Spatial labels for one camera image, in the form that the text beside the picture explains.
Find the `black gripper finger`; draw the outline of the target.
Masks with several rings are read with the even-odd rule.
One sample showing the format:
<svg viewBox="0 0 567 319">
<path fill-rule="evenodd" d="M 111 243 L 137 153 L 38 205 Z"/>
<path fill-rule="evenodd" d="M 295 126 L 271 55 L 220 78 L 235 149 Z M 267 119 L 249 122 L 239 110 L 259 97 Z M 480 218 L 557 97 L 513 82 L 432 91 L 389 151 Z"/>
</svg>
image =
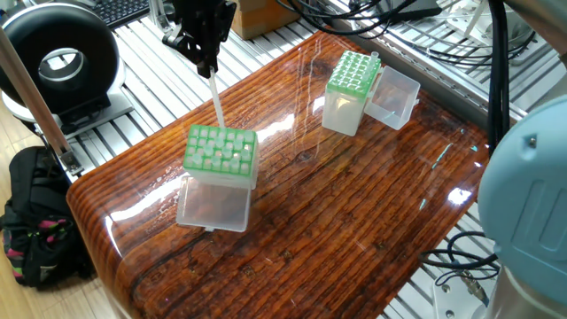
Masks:
<svg viewBox="0 0 567 319">
<path fill-rule="evenodd" d="M 211 77 L 212 72 L 218 71 L 217 56 L 220 52 L 220 44 L 221 42 L 217 37 L 206 37 L 196 41 L 198 74 L 206 79 Z"/>
<path fill-rule="evenodd" d="M 172 30 L 166 32 L 162 42 L 169 48 L 180 52 L 183 56 L 193 54 L 193 38 L 188 35 L 182 25 L 176 25 Z"/>
</svg>

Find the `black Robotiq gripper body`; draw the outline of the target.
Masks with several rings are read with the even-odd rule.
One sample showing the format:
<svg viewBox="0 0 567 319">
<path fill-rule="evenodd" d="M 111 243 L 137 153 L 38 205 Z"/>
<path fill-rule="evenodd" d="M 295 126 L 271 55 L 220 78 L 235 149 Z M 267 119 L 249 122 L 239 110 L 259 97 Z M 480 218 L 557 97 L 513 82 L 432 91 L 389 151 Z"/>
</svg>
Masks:
<svg viewBox="0 0 567 319">
<path fill-rule="evenodd" d="M 237 3 L 227 0 L 174 0 L 176 20 L 196 43 L 221 43 L 228 38 Z"/>
</svg>

